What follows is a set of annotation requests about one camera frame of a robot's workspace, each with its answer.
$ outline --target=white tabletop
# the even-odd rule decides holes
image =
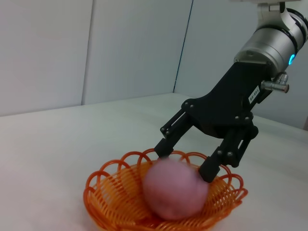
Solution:
[[[88,176],[128,151],[154,147],[187,97],[167,94],[0,118],[0,230],[94,231]],[[215,231],[308,228],[308,132],[255,117],[240,166],[244,203]],[[205,154],[221,140],[191,129],[176,149]]]

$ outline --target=pink ball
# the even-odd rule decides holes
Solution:
[[[143,180],[150,209],[165,220],[191,217],[203,209],[209,184],[186,163],[158,160]]]

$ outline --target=orange basket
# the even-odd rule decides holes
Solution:
[[[162,220],[147,207],[142,194],[142,179],[151,165],[156,162],[148,156],[153,152],[154,149],[143,153],[127,153],[121,160],[109,161],[99,171],[89,176],[83,200],[90,217],[100,230],[207,231],[228,216],[248,194],[248,191],[243,188],[242,177],[232,174],[228,167],[221,166],[226,173],[216,177],[210,184],[208,199],[200,214],[179,221]],[[193,164],[192,160],[201,158],[203,162],[206,159],[206,156],[201,153],[174,151],[172,154],[179,154],[180,161],[186,161],[188,165],[196,169],[199,166]],[[129,156],[138,157],[135,165],[130,166],[125,162]],[[116,173],[109,174],[105,171],[107,167],[114,165],[117,165]]]

